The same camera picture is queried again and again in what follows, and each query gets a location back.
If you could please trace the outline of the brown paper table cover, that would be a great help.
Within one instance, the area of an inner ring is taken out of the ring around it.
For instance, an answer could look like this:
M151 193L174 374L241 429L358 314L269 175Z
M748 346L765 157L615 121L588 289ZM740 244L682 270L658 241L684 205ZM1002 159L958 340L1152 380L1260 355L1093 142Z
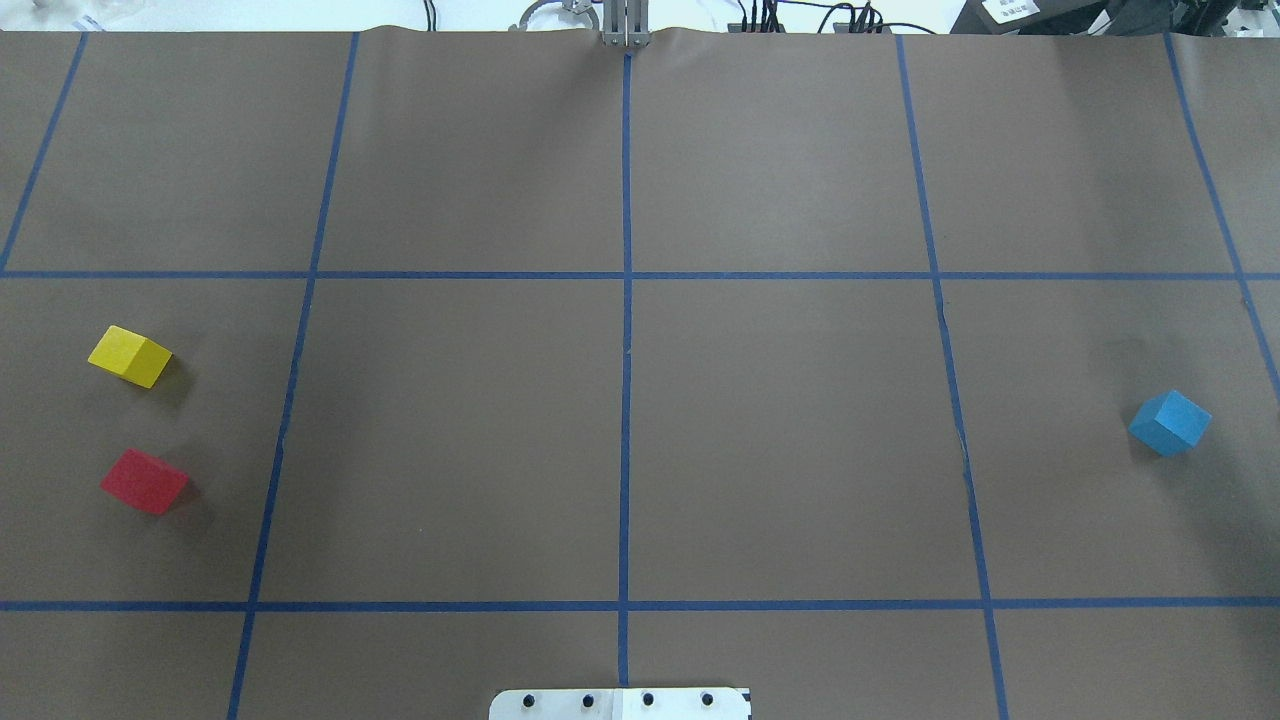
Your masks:
M3 716L600 685L1275 719L1277 41L4 33Z

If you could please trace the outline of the red wooden block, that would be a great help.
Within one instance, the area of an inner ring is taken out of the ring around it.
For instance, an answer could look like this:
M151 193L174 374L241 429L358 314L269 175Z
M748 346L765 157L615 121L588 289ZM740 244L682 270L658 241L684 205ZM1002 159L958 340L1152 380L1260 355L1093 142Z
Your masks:
M99 487L124 505L160 516L168 512L189 484L189 475L137 448L127 448Z

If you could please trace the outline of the aluminium frame post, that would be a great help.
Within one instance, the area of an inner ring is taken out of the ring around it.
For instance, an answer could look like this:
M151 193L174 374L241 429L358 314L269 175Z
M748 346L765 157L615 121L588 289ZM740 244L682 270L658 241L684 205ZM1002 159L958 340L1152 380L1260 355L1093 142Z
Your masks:
M648 0L600 1L600 36L607 47L644 47L652 40Z

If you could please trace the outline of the blue wooden block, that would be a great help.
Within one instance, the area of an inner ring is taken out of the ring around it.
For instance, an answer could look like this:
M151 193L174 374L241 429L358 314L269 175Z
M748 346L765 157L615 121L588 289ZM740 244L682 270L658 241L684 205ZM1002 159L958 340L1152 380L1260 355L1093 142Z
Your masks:
M1213 415L1176 389L1148 398L1128 425L1128 432L1161 457L1193 450L1210 428Z

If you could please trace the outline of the yellow wooden block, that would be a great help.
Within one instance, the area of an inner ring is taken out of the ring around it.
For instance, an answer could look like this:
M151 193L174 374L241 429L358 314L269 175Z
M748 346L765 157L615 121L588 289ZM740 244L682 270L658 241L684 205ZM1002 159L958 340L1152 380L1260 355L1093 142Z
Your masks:
M87 363L145 389L151 389L173 359L155 341L119 325L109 325Z

